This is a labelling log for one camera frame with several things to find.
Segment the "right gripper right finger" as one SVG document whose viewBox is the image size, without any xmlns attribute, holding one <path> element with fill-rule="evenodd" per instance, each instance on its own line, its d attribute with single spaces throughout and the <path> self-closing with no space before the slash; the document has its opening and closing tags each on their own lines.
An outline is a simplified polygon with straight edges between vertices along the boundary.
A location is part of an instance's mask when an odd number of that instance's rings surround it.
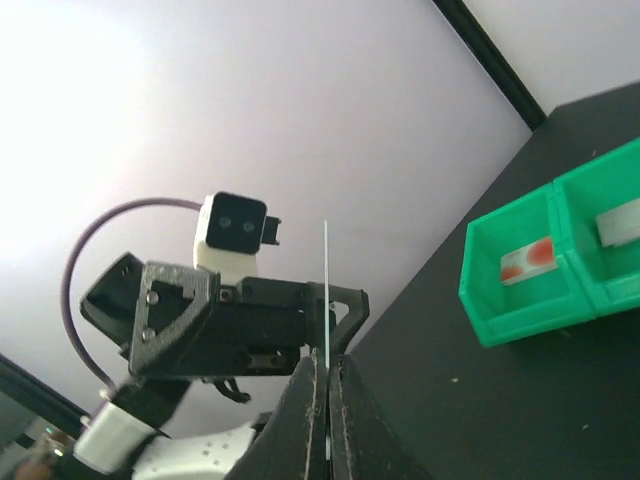
<svg viewBox="0 0 640 480">
<path fill-rule="evenodd" d="M 432 477 L 402 445 L 348 356 L 331 370 L 328 399 L 333 479 Z"/>
</svg>

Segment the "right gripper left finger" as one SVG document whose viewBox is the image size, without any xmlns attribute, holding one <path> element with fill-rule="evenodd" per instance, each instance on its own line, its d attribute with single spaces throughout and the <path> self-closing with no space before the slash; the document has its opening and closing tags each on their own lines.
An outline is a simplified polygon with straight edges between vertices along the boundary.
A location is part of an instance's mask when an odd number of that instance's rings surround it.
<svg viewBox="0 0 640 480">
<path fill-rule="evenodd" d="M 313 350 L 298 363 L 263 431 L 227 479 L 325 477 L 325 360 Z"/>
</svg>

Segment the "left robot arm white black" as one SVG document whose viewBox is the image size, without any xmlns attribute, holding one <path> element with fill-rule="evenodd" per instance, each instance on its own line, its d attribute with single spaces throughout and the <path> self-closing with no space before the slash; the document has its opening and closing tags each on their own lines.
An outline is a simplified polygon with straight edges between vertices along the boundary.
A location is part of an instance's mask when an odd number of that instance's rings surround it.
<svg viewBox="0 0 640 480">
<path fill-rule="evenodd" d="M 80 304 L 129 376 L 72 429 L 34 438 L 9 479 L 329 479 L 338 359 L 369 315 L 361 290 L 120 257 Z M 240 377 L 284 377 L 276 409 L 219 433 L 165 425 L 195 382 L 246 403 Z"/>
</svg>

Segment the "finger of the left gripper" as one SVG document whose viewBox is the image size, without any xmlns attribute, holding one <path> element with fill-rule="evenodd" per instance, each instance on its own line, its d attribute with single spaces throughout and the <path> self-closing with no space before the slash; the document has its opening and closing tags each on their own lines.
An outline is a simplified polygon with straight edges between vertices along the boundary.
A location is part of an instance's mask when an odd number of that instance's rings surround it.
<svg viewBox="0 0 640 480">
<path fill-rule="evenodd" d="M 329 300 L 347 307 L 329 336 L 331 353 L 344 353 L 370 315 L 369 296 L 364 290 L 329 286 Z"/>
<path fill-rule="evenodd" d="M 311 349 L 325 350 L 325 293 L 324 285 L 315 282 L 305 284 L 303 313 L 306 327 L 306 344 Z"/>
</svg>

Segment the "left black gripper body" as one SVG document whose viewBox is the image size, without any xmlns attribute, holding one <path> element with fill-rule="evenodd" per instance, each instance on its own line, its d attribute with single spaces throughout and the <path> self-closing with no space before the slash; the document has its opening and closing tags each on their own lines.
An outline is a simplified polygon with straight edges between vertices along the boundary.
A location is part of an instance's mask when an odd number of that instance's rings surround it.
<svg viewBox="0 0 640 480">
<path fill-rule="evenodd" d="M 312 342 L 303 283 L 217 273 L 132 254 L 117 260 L 80 303 L 136 377 L 287 376 Z"/>
</svg>

